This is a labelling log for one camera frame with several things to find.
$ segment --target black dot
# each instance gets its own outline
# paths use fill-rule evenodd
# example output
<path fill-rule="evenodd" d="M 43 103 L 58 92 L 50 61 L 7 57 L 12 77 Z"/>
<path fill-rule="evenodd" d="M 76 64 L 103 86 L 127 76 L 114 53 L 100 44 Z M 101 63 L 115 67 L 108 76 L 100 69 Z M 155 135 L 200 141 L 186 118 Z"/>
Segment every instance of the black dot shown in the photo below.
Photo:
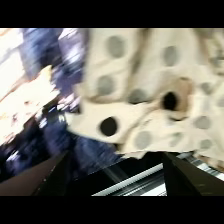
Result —
<path fill-rule="evenodd" d="M 163 100 L 162 100 L 162 106 L 166 110 L 175 111 L 177 103 L 178 103 L 177 96 L 173 92 L 168 92 L 163 97 Z"/>
<path fill-rule="evenodd" d="M 112 136 L 117 132 L 118 125 L 113 117 L 108 117 L 101 122 L 99 128 L 104 135 Z"/>

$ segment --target dark object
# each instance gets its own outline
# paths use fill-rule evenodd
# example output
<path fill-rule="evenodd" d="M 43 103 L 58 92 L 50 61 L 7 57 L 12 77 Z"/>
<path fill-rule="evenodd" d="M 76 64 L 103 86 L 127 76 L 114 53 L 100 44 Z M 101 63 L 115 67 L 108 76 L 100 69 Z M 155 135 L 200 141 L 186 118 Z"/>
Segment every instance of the dark object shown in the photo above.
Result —
<path fill-rule="evenodd" d="M 163 157 L 167 196 L 224 196 L 224 182 L 170 153 Z"/>
<path fill-rule="evenodd" d="M 0 196 L 64 195 L 68 169 L 69 153 L 65 152 L 0 184 Z"/>
<path fill-rule="evenodd" d="M 108 117 L 100 124 L 100 131 L 106 136 L 112 136 L 117 132 L 117 122 L 113 117 Z"/>
<path fill-rule="evenodd" d="M 168 92 L 162 101 L 162 106 L 166 110 L 175 110 L 178 104 L 177 96 L 173 92 Z"/>

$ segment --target black spot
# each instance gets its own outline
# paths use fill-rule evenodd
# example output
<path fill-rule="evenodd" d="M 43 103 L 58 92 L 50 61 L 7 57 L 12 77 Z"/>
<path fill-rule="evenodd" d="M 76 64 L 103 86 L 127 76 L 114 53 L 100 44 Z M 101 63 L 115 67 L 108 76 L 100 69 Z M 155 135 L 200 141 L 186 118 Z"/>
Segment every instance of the black spot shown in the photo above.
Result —
<path fill-rule="evenodd" d="M 173 92 L 168 92 L 162 100 L 162 106 L 166 110 L 175 111 L 178 104 L 177 96 Z"/>
<path fill-rule="evenodd" d="M 116 120 L 113 117 L 108 117 L 101 122 L 100 131 L 106 136 L 112 136 L 117 132 L 118 125 Z"/>

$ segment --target crumpled fabric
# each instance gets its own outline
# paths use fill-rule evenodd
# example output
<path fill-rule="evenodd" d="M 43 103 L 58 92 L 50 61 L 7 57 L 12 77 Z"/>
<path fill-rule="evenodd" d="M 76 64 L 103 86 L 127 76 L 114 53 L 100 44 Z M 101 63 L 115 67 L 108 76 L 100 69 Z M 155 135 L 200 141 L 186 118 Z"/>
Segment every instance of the crumpled fabric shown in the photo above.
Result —
<path fill-rule="evenodd" d="M 194 151 L 221 170 L 223 80 L 223 28 L 94 28 L 68 130 L 127 158 Z"/>

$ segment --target polka dot fabric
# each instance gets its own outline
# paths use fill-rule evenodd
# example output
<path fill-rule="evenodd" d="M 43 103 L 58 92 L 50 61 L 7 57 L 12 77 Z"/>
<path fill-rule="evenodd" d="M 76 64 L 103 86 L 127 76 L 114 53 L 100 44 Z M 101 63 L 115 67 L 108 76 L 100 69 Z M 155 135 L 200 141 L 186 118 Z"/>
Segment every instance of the polka dot fabric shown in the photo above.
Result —
<path fill-rule="evenodd" d="M 91 29 L 69 130 L 117 143 L 125 158 L 195 151 L 222 166 L 223 52 L 223 29 Z"/>

